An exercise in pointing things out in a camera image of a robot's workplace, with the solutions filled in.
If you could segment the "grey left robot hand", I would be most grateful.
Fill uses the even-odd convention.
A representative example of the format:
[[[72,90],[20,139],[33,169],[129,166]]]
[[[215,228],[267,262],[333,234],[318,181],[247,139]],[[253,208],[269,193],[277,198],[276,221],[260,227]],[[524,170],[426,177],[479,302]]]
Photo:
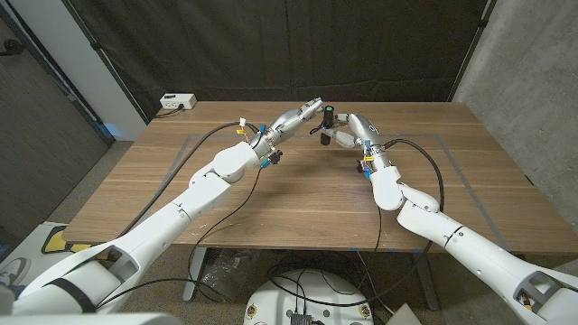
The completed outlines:
[[[322,99],[314,98],[300,108],[280,115],[251,145],[259,158],[270,154],[277,145],[291,138],[307,121],[322,111]]]

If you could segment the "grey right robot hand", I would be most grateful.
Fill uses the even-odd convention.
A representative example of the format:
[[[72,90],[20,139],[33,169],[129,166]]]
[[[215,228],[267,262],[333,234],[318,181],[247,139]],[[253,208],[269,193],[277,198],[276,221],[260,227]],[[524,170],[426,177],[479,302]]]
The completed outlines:
[[[331,123],[325,118],[321,132],[322,145],[334,140],[345,148],[358,146],[373,171],[391,166],[377,128],[360,114],[338,114]]]

